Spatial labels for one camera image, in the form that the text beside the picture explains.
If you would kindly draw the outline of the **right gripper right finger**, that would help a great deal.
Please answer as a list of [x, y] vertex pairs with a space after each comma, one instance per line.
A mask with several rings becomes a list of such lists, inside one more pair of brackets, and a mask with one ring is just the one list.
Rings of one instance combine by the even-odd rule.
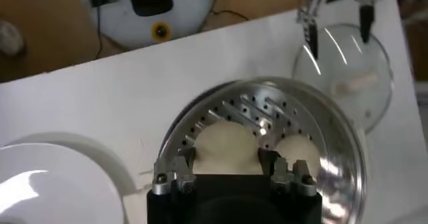
[[297, 160], [290, 170], [286, 158], [274, 150], [259, 148], [257, 156], [263, 174], [271, 179], [274, 191], [304, 197], [314, 197], [318, 194], [306, 161]]

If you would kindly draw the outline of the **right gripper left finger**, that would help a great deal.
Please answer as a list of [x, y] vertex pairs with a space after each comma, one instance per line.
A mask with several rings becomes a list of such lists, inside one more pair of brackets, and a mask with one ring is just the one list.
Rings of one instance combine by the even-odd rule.
[[152, 192], [167, 195], [172, 191], [190, 194], [196, 189], [193, 174], [195, 148], [178, 149], [172, 157], [160, 155], [154, 163]]

